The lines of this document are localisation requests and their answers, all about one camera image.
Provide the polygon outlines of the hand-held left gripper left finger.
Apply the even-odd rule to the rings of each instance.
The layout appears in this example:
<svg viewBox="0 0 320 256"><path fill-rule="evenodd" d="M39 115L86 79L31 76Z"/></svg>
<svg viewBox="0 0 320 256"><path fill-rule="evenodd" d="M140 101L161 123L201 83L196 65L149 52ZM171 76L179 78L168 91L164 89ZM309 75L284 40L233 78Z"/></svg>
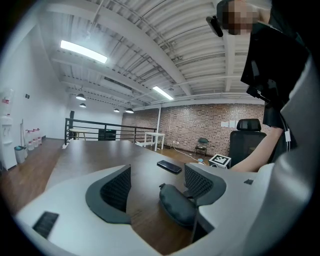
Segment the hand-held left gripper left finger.
<svg viewBox="0 0 320 256"><path fill-rule="evenodd" d="M130 189L130 165L95 171L50 187L16 221L48 255L148 256L126 212Z"/></svg>

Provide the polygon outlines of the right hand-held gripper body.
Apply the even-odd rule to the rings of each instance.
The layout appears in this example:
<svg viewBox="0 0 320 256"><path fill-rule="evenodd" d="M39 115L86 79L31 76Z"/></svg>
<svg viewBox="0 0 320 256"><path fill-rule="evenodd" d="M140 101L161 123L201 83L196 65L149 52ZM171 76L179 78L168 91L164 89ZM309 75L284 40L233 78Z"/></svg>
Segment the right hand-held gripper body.
<svg viewBox="0 0 320 256"><path fill-rule="evenodd" d="M212 167L219 167L223 169L229 169L231 166L231 157L224 156L221 154L215 154L208 160L209 165Z"/></svg>

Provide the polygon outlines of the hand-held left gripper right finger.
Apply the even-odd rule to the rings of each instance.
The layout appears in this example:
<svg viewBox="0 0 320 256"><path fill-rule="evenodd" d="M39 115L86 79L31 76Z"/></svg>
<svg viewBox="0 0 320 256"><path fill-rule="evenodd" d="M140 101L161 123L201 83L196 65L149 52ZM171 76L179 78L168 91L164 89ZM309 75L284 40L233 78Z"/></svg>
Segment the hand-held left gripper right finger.
<svg viewBox="0 0 320 256"><path fill-rule="evenodd" d="M186 164L185 185L197 208L192 242L209 236L215 247L242 247L265 199L272 170L272 164L257 172Z"/></svg>

